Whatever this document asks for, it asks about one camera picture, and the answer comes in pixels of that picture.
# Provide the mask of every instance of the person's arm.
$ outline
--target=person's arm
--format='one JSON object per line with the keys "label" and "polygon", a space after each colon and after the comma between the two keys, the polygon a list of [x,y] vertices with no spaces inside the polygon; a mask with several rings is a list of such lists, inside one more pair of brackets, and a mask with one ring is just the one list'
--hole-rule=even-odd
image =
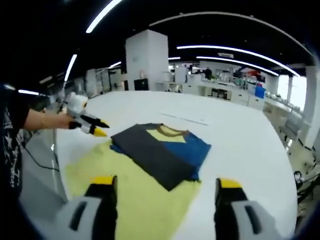
{"label": "person's arm", "polygon": [[41,129],[68,129],[74,119],[66,113],[38,112],[30,109],[23,128],[29,131]]}

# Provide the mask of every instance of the window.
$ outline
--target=window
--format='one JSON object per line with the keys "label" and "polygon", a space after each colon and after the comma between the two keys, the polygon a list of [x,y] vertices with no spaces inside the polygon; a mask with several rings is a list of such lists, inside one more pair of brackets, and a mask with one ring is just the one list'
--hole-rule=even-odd
{"label": "window", "polygon": [[306,93],[307,78],[305,76],[294,76],[292,78],[291,97],[289,99],[290,103],[299,107],[303,111],[305,108]]}
{"label": "window", "polygon": [[280,75],[277,93],[281,96],[282,99],[285,99],[285,100],[287,99],[288,89],[289,89],[289,76]]}

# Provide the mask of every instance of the person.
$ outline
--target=person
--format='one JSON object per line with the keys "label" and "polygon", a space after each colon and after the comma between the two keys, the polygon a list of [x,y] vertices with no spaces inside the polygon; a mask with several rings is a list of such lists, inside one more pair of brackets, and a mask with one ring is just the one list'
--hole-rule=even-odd
{"label": "person", "polygon": [[32,110],[15,90],[0,86],[0,178],[2,218],[10,238],[19,231],[12,226],[25,227],[25,236],[39,236],[24,213],[19,196],[22,191],[21,129],[68,129],[73,118],[66,113],[47,113]]}
{"label": "person", "polygon": [[206,70],[204,70],[204,75],[205,75],[205,78],[210,80],[211,77],[212,77],[212,71],[210,70],[209,67],[206,68]]}

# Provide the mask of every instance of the chair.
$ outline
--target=chair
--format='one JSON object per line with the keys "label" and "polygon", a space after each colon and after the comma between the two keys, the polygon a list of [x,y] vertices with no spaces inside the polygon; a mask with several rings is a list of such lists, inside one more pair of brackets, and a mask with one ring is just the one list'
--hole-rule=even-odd
{"label": "chair", "polygon": [[289,113],[284,126],[280,126],[279,130],[280,133],[284,134],[284,141],[287,142],[287,139],[291,139],[293,141],[297,141],[299,138],[299,135],[301,133],[301,129],[303,127],[305,120],[305,116],[295,109],[292,109]]}

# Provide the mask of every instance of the blue bin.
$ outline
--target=blue bin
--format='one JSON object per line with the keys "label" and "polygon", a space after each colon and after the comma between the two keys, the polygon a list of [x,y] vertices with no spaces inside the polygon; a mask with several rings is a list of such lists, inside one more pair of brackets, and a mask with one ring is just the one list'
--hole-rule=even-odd
{"label": "blue bin", "polygon": [[266,92],[265,88],[263,88],[261,86],[256,86],[255,87],[255,96],[256,97],[264,99],[265,98],[265,92]]}

